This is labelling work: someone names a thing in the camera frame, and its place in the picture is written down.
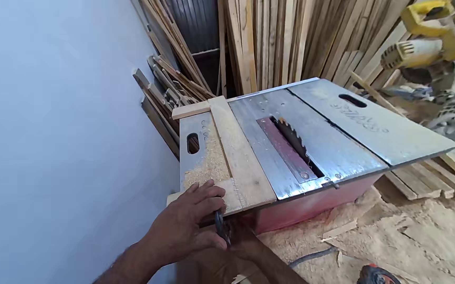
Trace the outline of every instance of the yellow miter saw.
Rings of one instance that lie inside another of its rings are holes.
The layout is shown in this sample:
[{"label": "yellow miter saw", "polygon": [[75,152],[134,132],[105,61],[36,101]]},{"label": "yellow miter saw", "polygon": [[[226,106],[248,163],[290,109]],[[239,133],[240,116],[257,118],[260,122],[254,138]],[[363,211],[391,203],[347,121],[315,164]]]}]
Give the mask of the yellow miter saw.
[{"label": "yellow miter saw", "polygon": [[414,95],[412,99],[437,105],[422,123],[455,140],[455,1],[415,3],[403,10],[401,19],[415,39],[390,46],[381,64],[387,70],[399,68],[406,80],[430,91],[414,95],[408,88],[388,87],[382,92],[406,99]]}]

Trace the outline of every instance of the white wall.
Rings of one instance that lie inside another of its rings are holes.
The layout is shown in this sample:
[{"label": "white wall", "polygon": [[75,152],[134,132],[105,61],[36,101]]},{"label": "white wall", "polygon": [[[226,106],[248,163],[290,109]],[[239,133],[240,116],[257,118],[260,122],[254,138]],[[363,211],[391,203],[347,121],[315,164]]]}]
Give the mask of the white wall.
[{"label": "white wall", "polygon": [[132,77],[151,53],[129,0],[0,1],[0,283],[93,281],[179,187]]}]

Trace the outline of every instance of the table saw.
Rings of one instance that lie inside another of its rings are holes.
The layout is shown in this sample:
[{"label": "table saw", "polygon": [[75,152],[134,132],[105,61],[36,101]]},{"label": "table saw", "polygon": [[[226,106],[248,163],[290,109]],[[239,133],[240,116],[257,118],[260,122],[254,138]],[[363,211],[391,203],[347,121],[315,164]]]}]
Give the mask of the table saw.
[{"label": "table saw", "polygon": [[213,178],[226,189],[224,216],[250,210],[258,233],[352,202],[384,172],[455,148],[325,79],[196,105],[180,119],[181,191]]}]

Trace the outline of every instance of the sawdust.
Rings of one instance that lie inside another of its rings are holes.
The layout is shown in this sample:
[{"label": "sawdust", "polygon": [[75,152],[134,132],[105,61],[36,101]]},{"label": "sawdust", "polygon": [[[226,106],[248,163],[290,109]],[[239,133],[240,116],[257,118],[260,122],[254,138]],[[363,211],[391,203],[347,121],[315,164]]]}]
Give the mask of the sawdust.
[{"label": "sawdust", "polygon": [[[384,189],[382,197],[386,196],[390,194]],[[371,189],[354,203],[258,237],[289,263],[327,249],[329,244],[320,242],[321,235],[357,219],[356,229],[331,240],[344,250],[341,257],[333,253],[305,261],[294,270],[309,283],[351,284],[359,278],[363,265],[374,262],[394,267],[422,284],[455,283],[455,199],[406,200],[395,206],[382,197]],[[243,270],[239,265],[223,269],[230,271],[230,277],[236,269]],[[246,282],[267,283],[256,278],[249,277]],[[414,283],[400,275],[398,278],[401,283]]]},{"label": "sawdust", "polygon": [[201,164],[184,174],[183,190],[188,189],[195,182],[199,182],[201,185],[211,178],[218,182],[231,177],[213,120],[206,127],[208,139],[206,140],[205,157],[202,157],[203,162]]}]

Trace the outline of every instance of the table saw top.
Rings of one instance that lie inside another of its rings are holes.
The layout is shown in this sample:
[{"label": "table saw top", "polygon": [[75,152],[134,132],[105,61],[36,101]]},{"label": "table saw top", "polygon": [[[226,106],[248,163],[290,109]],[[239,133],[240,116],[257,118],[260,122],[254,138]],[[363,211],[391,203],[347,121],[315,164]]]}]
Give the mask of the table saw top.
[{"label": "table saw top", "polygon": [[[230,101],[226,108],[222,113],[231,108],[229,115],[234,115],[234,124],[243,131],[242,136],[278,200],[388,171],[455,148],[452,140],[324,79],[244,95]],[[236,165],[229,162],[229,148],[233,145],[224,143],[231,137],[226,138],[229,132],[225,129],[219,131],[230,116],[221,121],[212,112],[213,108],[180,120],[183,187],[196,181],[191,178],[201,180],[198,177],[202,175],[216,180],[232,176],[236,184]],[[283,124],[289,130],[282,129]],[[191,133],[199,137],[199,151],[195,154],[190,154],[187,147]],[[299,157],[309,169],[303,169]]]}]

